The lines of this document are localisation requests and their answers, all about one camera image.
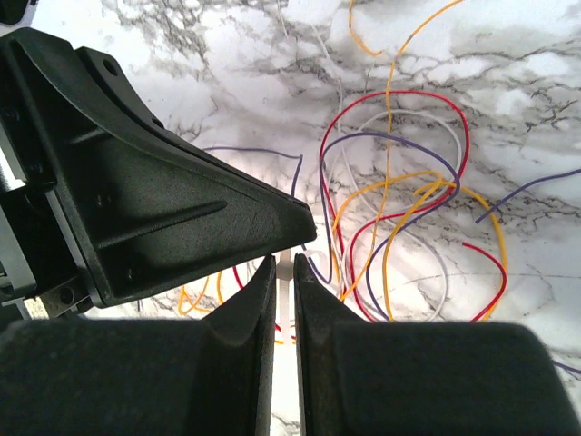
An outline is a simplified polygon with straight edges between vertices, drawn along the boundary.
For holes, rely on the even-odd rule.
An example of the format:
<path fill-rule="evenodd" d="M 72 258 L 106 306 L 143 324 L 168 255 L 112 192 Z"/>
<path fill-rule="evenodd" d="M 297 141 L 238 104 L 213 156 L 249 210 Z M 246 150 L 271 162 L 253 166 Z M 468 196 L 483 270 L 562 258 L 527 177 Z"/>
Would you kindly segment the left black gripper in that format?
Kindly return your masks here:
<path fill-rule="evenodd" d="M 316 235 L 286 204 L 104 204 L 74 195 L 76 48 L 20 28 L 1 39 L 1 316 L 73 318 L 164 292 Z"/>

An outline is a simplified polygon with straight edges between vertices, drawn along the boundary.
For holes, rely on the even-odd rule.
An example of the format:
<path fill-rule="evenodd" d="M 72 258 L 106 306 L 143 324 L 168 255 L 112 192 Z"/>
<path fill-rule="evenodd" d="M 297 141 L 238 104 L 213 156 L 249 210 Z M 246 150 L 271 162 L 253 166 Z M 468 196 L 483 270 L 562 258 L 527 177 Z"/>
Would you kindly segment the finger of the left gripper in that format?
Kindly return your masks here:
<path fill-rule="evenodd" d="M 286 204 L 293 196 L 164 129 L 109 55 L 75 50 L 75 106 L 93 124 L 75 144 L 74 195 L 104 204 Z"/>

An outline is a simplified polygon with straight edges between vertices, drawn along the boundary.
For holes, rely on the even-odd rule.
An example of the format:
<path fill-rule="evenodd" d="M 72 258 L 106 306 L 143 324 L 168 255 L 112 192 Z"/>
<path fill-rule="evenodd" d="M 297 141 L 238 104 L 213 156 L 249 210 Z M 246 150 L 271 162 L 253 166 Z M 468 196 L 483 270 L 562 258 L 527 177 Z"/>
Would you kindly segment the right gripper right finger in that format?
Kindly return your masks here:
<path fill-rule="evenodd" d="M 551 359 L 513 323 L 361 319 L 294 261 L 305 435 L 577 435 Z"/>

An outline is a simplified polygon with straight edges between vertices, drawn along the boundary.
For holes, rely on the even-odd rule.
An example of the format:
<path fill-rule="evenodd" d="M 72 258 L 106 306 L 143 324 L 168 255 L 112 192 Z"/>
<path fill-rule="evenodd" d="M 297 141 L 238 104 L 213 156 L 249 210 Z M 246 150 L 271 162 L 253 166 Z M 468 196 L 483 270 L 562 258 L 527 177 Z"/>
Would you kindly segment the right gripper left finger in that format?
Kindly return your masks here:
<path fill-rule="evenodd" d="M 4 435 L 266 435 L 276 262 L 198 321 L 20 321 L 1 335 Z"/>

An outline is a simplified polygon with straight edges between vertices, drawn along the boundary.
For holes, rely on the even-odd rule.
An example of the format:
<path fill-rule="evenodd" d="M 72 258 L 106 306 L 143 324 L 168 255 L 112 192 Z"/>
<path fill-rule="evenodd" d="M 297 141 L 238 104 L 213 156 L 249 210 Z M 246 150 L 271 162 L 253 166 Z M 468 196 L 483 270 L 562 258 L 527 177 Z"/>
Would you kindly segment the white zip tie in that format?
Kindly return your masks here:
<path fill-rule="evenodd" d="M 291 259 L 291 250 L 286 249 L 280 252 L 279 260 L 276 264 L 276 278 L 278 281 L 278 331 L 281 333 L 279 344 L 291 346 L 296 342 L 292 338 L 291 322 L 291 283 L 293 281 L 293 260 Z"/>

